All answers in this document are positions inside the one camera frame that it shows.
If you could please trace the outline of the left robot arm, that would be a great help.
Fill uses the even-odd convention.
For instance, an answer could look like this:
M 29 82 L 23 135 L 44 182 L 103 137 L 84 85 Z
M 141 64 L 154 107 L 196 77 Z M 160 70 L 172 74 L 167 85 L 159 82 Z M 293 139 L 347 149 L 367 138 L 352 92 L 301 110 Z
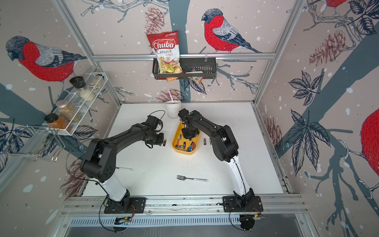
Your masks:
M 143 123 L 137 123 L 130 129 L 106 139 L 92 139 L 81 164 L 81 171 L 89 178 L 100 183 L 109 200 L 117 206 L 128 209 L 129 191 L 122 186 L 115 175 L 116 156 L 128 146 L 143 141 L 148 148 L 161 145 L 164 134 L 161 119 L 149 115 Z

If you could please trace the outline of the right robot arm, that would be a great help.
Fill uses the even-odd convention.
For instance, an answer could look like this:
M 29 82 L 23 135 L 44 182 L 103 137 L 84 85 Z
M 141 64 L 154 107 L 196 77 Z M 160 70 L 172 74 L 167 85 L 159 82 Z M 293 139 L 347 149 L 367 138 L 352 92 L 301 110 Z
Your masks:
M 238 143 L 228 125 L 218 125 L 206 119 L 196 110 L 182 109 L 178 116 L 184 124 L 182 133 L 185 139 L 192 139 L 201 131 L 209 136 L 212 148 L 218 160 L 228 166 L 234 187 L 235 202 L 240 210 L 253 208 L 255 194 L 244 177 L 238 157 Z

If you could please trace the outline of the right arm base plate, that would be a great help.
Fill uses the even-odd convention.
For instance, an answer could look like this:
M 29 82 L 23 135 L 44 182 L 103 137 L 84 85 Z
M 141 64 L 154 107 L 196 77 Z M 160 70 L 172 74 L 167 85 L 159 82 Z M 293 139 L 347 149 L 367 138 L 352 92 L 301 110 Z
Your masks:
M 248 201 L 238 200 L 235 196 L 223 196 L 222 204 L 224 212 L 263 212 L 261 198 L 254 196 Z

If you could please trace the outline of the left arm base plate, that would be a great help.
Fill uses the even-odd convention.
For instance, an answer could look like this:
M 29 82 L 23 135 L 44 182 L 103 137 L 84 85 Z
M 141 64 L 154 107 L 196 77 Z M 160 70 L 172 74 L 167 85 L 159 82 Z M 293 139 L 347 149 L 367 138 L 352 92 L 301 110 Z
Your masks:
M 126 197 L 123 200 L 116 202 L 112 199 L 107 200 L 105 204 L 105 214 L 140 214 L 144 212 L 147 198 L 135 198 L 135 197 Z

